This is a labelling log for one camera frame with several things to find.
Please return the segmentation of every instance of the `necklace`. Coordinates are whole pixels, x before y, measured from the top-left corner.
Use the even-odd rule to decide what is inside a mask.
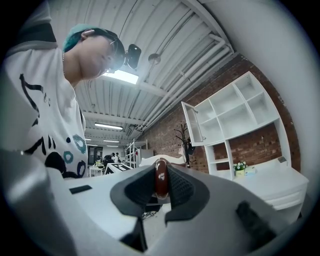
[[[65,69],[64,69],[64,62],[65,62],[65,53],[63,52],[62,53],[62,70],[63,70],[63,75],[66,76]]]

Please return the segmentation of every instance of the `person in background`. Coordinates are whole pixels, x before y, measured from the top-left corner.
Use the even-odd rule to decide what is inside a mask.
[[[50,22],[45,1],[21,27],[3,61],[1,89],[5,86],[12,92],[7,102],[15,102],[16,108],[2,120],[12,124],[11,129],[2,132],[8,141],[17,134],[23,136],[11,139],[15,141],[11,144],[0,141],[0,148],[33,155],[47,168],[59,170],[63,178],[82,178],[88,165],[86,122],[75,88],[80,81],[118,70],[124,64],[125,49],[115,33],[78,24],[61,50]],[[15,126],[21,117],[23,125]]]
[[[115,153],[114,162],[115,163],[120,163],[119,153]]]
[[[109,164],[109,163],[114,163],[114,161],[111,159],[111,155],[109,155],[109,154],[104,156],[102,162],[103,162],[104,167],[106,167],[107,164]]]

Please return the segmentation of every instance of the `red brick wall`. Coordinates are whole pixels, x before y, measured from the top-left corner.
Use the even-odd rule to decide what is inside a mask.
[[[213,95],[245,72],[250,71],[262,84],[273,100],[289,140],[292,167],[300,172],[300,149],[299,142],[291,116],[284,105],[280,95],[263,75],[263,73],[242,55],[238,55],[219,71],[214,73],[195,90],[189,93],[182,101],[196,106],[209,96]],[[178,154],[181,141],[176,138],[179,135],[174,129],[180,129],[180,125],[186,122],[181,104],[177,104],[165,116],[148,129],[139,140],[148,139],[149,148],[154,150],[155,155],[168,155],[180,157]],[[229,141],[234,161],[247,161],[248,165],[254,165],[269,161],[281,156],[281,148],[274,124],[267,125],[259,130]],[[214,147],[216,158],[226,158],[224,147]],[[191,168],[208,173],[208,163],[205,148],[197,146],[193,155],[190,156]],[[218,165],[219,170],[225,170],[228,166]]]

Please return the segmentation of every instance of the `white desk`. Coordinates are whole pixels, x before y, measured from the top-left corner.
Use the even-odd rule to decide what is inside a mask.
[[[99,167],[89,167],[89,177],[91,177],[91,171],[94,171],[94,176],[97,176],[97,172],[100,171],[101,176],[102,176],[103,168],[99,168]]]
[[[289,223],[296,221],[305,200],[308,179],[292,167],[281,169],[277,159],[254,168],[256,174],[235,177],[233,181],[280,211]]]
[[[77,200],[93,222],[107,234],[119,240],[134,230],[137,218],[123,215],[112,203],[110,191],[116,183],[141,170],[142,168],[113,173],[112,175],[69,179],[65,183],[69,189],[84,185],[92,187],[84,192],[73,194],[72,197]]]

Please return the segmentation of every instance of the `red knob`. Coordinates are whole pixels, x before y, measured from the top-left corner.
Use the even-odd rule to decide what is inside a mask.
[[[155,195],[158,199],[166,199],[169,192],[167,161],[159,158],[155,162]]]

